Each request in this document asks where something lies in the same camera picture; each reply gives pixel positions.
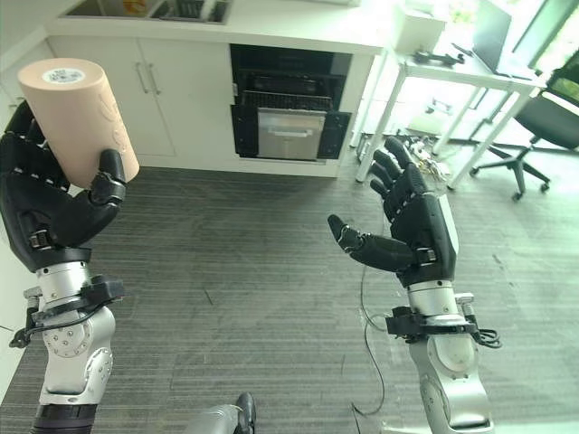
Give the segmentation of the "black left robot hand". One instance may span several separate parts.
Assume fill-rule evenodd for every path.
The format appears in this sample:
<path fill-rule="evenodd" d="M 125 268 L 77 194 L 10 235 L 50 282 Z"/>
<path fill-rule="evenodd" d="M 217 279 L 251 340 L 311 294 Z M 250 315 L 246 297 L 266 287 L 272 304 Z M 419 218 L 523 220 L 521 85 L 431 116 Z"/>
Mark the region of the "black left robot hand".
<path fill-rule="evenodd" d="M 90 240 L 108 226 L 126 196 L 118 151 L 100 152 L 90 187 L 71 195 L 27 102 L 1 136 L 1 215 L 12 253 L 31 272 L 90 260 Z"/>

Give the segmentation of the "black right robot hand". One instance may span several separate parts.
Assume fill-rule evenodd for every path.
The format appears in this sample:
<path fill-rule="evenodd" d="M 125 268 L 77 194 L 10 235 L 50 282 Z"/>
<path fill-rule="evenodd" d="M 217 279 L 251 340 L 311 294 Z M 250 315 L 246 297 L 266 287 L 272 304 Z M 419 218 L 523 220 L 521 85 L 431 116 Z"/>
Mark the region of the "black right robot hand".
<path fill-rule="evenodd" d="M 394 273 L 405 287 L 454 280 L 458 242 L 446 198 L 427 187 L 400 140 L 388 137 L 384 146 L 373 154 L 370 186 L 382 199 L 390 235 L 363 233 L 331 214 L 335 241 L 351 259 Z"/>

